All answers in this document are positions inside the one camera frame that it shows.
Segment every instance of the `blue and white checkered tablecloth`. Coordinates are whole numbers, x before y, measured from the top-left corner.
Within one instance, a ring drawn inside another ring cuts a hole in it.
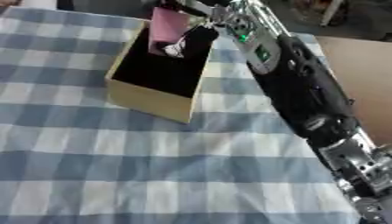
[[[0,18],[1,224],[358,220],[229,39],[213,45],[189,125],[111,105],[104,75],[140,23],[23,8]]]

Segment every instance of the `black object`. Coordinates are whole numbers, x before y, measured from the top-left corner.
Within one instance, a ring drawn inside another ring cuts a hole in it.
[[[359,122],[331,73],[298,38],[281,35],[277,42],[277,68],[255,79],[281,117],[313,149],[351,137]]]
[[[117,68],[113,79],[192,98],[209,48],[190,59],[174,59],[148,53],[148,44],[149,29],[145,28]]]
[[[57,0],[57,9],[61,11],[74,11],[74,0]]]

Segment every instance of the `pink paper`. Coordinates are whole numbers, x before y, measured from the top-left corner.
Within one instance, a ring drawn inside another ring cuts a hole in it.
[[[173,10],[155,8],[150,24],[149,52],[163,55],[155,49],[156,42],[177,42],[186,32],[189,16]]]

